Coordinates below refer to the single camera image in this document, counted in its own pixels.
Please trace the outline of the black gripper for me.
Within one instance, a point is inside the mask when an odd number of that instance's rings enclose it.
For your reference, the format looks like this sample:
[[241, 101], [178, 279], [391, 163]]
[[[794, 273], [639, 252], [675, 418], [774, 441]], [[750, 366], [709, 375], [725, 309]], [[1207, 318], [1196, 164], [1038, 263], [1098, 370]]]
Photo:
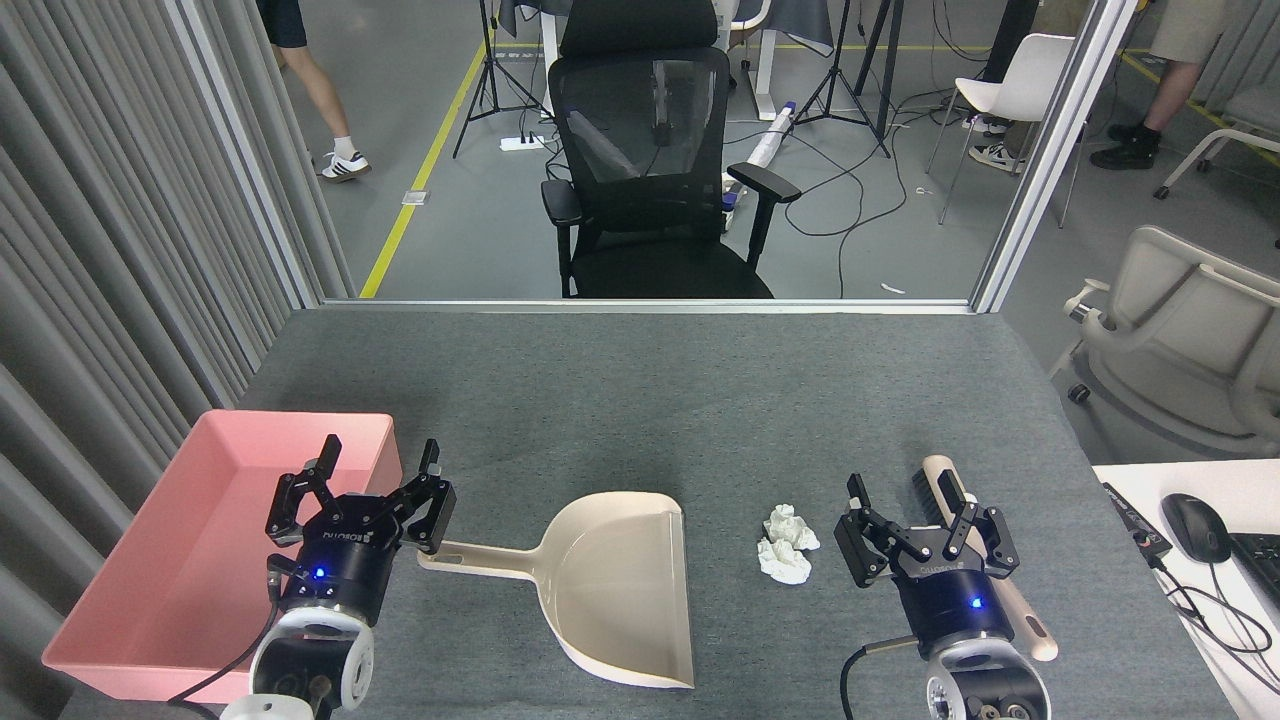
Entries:
[[[440, 446], [429, 438], [419, 474], [387, 497], [342, 495], [335, 498], [328, 480], [337, 468], [342, 443], [325, 438], [319, 457], [298, 473], [282, 474], [269, 509], [265, 532], [276, 547], [297, 542], [301, 578], [288, 580], [282, 609], [338, 609], [364, 621], [376, 621], [401, 543], [428, 555], [440, 550], [456, 492], [442, 478]], [[307, 493], [321, 510], [306, 525], [297, 512]]]
[[[938, 477], [937, 486], [943, 498], [940, 506], [952, 512], [948, 533], [905, 530], [882, 516], [870, 507], [860, 474], [847, 480], [850, 510], [835, 528], [858, 587], [869, 588], [893, 559], [893, 583], [922, 657], [978, 637], [1014, 638], [989, 578], [1007, 578], [1019, 566], [1005, 515], [995, 506], [979, 509], [956, 477]], [[980, 534], [984, 560], [965, 546], [973, 529]], [[924, 561], [919, 544], [931, 551]]]

